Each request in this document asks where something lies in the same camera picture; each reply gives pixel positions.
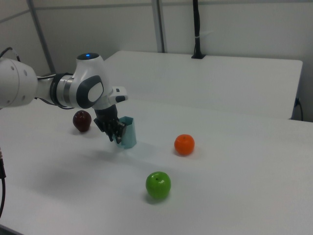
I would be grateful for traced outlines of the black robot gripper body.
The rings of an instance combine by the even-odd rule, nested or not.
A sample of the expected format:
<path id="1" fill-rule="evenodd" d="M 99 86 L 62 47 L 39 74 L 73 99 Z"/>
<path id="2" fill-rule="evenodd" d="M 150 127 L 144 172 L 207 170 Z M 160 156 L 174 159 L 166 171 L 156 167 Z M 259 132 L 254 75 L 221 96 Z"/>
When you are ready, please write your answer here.
<path id="1" fill-rule="evenodd" d="M 95 124 L 101 132 L 106 134 L 116 134 L 118 131 L 118 112 L 116 105 L 112 105 L 106 109 L 94 110 L 96 118 L 94 119 Z"/>

